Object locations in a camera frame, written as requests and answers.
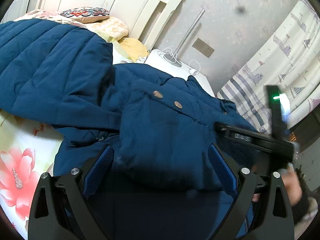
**hand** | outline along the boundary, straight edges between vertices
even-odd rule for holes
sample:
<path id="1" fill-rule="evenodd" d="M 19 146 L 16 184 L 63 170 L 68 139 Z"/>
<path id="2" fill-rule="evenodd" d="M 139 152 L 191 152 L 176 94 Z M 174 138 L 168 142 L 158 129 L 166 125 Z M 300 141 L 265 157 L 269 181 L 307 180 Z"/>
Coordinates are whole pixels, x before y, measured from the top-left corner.
<path id="1" fill-rule="evenodd" d="M 287 190 L 290 205 L 296 205 L 302 198 L 302 189 L 300 187 L 300 182 L 297 174 L 294 172 L 294 169 L 289 166 L 287 172 L 284 173 L 281 178 L 284 183 L 284 187 Z M 258 202 L 259 198 L 260 194 L 254 194 L 252 201 Z"/>

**white curtain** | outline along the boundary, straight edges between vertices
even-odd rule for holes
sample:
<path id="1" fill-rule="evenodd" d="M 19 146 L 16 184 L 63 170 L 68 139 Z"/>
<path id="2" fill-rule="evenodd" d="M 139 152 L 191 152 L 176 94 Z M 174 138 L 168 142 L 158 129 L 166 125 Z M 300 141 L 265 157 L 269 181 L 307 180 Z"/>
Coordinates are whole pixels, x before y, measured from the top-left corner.
<path id="1" fill-rule="evenodd" d="M 261 49 L 217 93 L 262 133 L 270 132 L 264 86 L 279 85 L 290 101 L 289 127 L 320 103 L 320 20 L 299 0 Z"/>

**outlet plate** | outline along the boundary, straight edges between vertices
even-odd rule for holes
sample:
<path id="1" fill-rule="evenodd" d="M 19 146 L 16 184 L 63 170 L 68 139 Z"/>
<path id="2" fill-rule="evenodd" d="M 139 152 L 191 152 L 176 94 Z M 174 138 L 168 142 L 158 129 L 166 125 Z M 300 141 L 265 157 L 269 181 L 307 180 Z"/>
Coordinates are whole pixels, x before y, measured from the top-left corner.
<path id="1" fill-rule="evenodd" d="M 198 50 L 203 55 L 205 55 L 207 58 L 209 58 L 214 52 L 213 48 L 211 48 L 208 44 L 206 44 L 204 41 L 202 41 L 199 38 L 196 39 L 192 47 Z"/>

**white nightstand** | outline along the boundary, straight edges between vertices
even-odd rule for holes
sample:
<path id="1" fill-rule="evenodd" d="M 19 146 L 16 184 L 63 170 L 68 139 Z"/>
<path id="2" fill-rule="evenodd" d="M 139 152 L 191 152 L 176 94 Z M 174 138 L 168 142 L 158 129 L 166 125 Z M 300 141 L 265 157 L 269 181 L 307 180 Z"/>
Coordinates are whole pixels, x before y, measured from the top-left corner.
<path id="1" fill-rule="evenodd" d="M 189 73 L 189 66 L 182 63 L 182 67 L 176 67 L 174 65 L 171 65 L 169 62 L 163 59 L 163 56 L 160 56 L 158 54 L 159 50 L 154 49 L 151 51 L 150 55 L 148 56 L 145 64 L 150 65 L 151 67 L 154 67 L 156 69 L 159 69 L 163 72 L 166 72 L 173 77 L 180 77 L 184 80 L 188 79 L 188 76 L 191 76 Z M 200 86 L 203 88 L 204 91 L 206 91 L 210 96 L 215 97 L 214 93 L 212 91 L 212 88 L 207 80 L 207 78 L 202 75 L 201 73 L 197 73 L 193 75 Z"/>

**snap button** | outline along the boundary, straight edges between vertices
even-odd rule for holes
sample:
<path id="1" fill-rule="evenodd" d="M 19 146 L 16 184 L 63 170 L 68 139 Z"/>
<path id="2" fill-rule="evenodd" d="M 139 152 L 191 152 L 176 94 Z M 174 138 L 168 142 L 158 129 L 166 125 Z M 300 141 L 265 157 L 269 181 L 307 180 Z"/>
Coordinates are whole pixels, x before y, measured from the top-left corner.
<path id="1" fill-rule="evenodd" d="M 182 108 L 182 105 L 181 105 L 178 101 L 175 101 L 175 102 L 174 102 L 174 105 L 175 105 L 177 108 L 179 108 L 179 109 Z"/>
<path id="2" fill-rule="evenodd" d="M 153 91 L 153 95 L 154 95 L 156 98 L 163 98 L 163 95 L 162 95 L 159 91 Z"/>

